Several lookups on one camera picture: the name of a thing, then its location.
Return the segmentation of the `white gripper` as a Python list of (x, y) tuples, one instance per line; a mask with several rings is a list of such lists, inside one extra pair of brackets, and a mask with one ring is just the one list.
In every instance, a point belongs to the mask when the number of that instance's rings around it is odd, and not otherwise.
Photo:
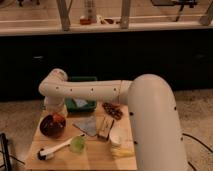
[(56, 100), (50, 100), (48, 98), (45, 98), (44, 99), (44, 107), (45, 107), (45, 111), (48, 114), (57, 113), (57, 114), (62, 115), (63, 117), (67, 117), (67, 115), (68, 115), (67, 107), (65, 105), (64, 100), (59, 102), (59, 101), (56, 101)]

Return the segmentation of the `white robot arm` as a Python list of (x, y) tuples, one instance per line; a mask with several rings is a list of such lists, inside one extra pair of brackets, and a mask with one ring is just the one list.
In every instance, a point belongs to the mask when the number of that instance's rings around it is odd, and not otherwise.
[(138, 171), (188, 171), (176, 101), (160, 76), (143, 74), (132, 81), (71, 82), (52, 70), (40, 83), (45, 107), (59, 110), (66, 98), (124, 104), (128, 107)]

